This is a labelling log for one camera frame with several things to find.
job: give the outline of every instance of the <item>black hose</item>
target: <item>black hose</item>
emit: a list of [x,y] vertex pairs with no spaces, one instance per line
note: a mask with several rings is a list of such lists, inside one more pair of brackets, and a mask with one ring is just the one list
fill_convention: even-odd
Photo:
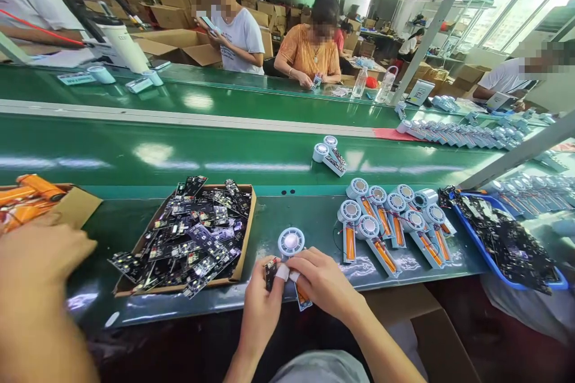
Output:
[[[124,11],[126,11],[128,15],[130,16],[135,15],[134,12],[132,11],[132,8],[128,5],[128,3],[126,3],[125,0],[115,0],[115,1],[121,6],[122,9],[124,9]],[[66,0],[66,3],[68,3],[70,10],[76,16],[76,18],[78,18],[78,21],[80,21],[80,24],[84,26],[86,31],[90,33],[94,37],[94,39],[96,39],[98,42],[105,43],[105,40],[98,31],[98,28],[92,22],[90,22],[90,20],[84,15],[84,11],[81,8],[78,8],[78,5],[75,3],[75,1]]]

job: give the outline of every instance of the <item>woman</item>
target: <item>woman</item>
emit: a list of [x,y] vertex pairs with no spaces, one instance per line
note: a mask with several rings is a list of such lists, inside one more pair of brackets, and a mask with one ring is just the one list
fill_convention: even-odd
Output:
[[337,0],[316,0],[311,24],[298,24],[284,38],[274,66],[303,88],[311,88],[316,74],[323,83],[341,79],[340,61],[334,42],[339,13]]
[[210,37],[211,45],[222,52],[225,70],[263,75],[264,42],[255,18],[236,0],[210,0],[211,21],[221,32],[208,28],[201,17],[196,21]]
[[406,40],[401,46],[400,52],[397,54],[397,59],[411,62],[411,60],[413,60],[415,51],[417,51],[417,45],[419,45],[421,42],[421,38],[424,34],[424,29],[419,29],[414,34],[412,34],[410,38]]
[[343,44],[352,31],[353,27],[348,22],[341,23],[340,28],[335,30],[334,42],[340,57],[343,57]]

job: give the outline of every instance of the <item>blue tray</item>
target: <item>blue tray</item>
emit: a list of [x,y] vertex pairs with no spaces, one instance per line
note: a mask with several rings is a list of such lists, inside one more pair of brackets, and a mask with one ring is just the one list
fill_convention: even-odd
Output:
[[[474,194],[474,193],[461,193],[461,196],[480,197],[480,198],[488,201],[491,204],[491,206],[493,206],[494,208],[498,208],[502,211],[509,213],[507,208],[494,197],[485,196],[484,194]],[[499,270],[499,267],[497,266],[495,261],[491,258],[491,255],[485,249],[485,246],[483,245],[483,242],[481,241],[481,239],[479,239],[479,237],[475,233],[473,226],[469,223],[469,221],[463,215],[463,212],[461,212],[461,210],[459,209],[459,207],[457,205],[454,205],[453,209],[457,213],[458,217],[461,219],[461,222],[465,226],[465,229],[467,230],[467,232],[471,236],[473,242],[475,242],[475,244],[477,245],[479,251],[483,255],[483,258],[485,259],[485,261],[487,262],[487,264],[489,265],[491,270],[495,273],[495,275],[498,276],[505,284],[507,284],[511,288],[514,288],[516,290],[529,290],[529,287],[525,287],[523,284],[511,282],[507,278],[505,278],[505,276]],[[569,283],[565,279],[565,276],[563,276],[561,271],[556,266],[555,266],[555,274],[559,278],[559,281],[553,282],[553,283],[548,283],[549,288],[551,290],[566,290],[566,289],[568,289]]]

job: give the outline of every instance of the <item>plastic bottle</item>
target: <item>plastic bottle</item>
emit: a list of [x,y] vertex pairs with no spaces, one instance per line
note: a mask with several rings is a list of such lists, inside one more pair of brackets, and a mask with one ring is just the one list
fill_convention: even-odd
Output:
[[395,74],[392,73],[390,70],[392,68],[395,68],[395,74],[397,73],[397,67],[395,66],[391,66],[385,72],[385,75],[383,76],[382,85],[380,86],[379,91],[377,92],[376,103],[386,104],[389,102],[389,98],[392,95],[391,87],[394,85],[395,81]]
[[367,67],[364,67],[361,69],[361,72],[359,73],[358,78],[355,81],[355,85],[353,86],[352,99],[361,98],[361,96],[364,94],[366,82],[367,82]]

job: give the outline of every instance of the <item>red wire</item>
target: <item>red wire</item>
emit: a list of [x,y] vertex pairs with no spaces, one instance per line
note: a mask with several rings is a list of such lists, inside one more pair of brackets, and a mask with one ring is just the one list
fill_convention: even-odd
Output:
[[21,22],[22,24],[25,24],[25,25],[27,25],[27,26],[29,26],[29,27],[32,27],[33,29],[40,30],[41,32],[44,32],[44,33],[46,33],[46,34],[49,34],[50,36],[54,36],[54,37],[56,37],[56,38],[65,40],[66,42],[70,42],[70,43],[73,43],[73,44],[76,44],[76,45],[82,45],[82,46],[84,46],[84,43],[83,43],[83,42],[78,42],[78,41],[75,41],[75,40],[73,40],[73,39],[68,39],[67,37],[60,36],[59,34],[56,34],[56,33],[53,33],[53,32],[51,32],[51,31],[48,31],[48,30],[46,30],[46,29],[43,29],[43,28],[41,28],[41,27],[35,26],[34,24],[30,24],[28,21],[24,21],[23,19],[20,19],[20,18],[18,18],[18,17],[15,17],[15,16],[12,15],[11,13],[8,13],[8,12],[6,12],[6,11],[3,10],[3,9],[0,9],[0,12],[2,12],[3,14],[8,15],[10,18],[12,18],[12,19],[14,19],[14,20],[16,20],[16,21]]

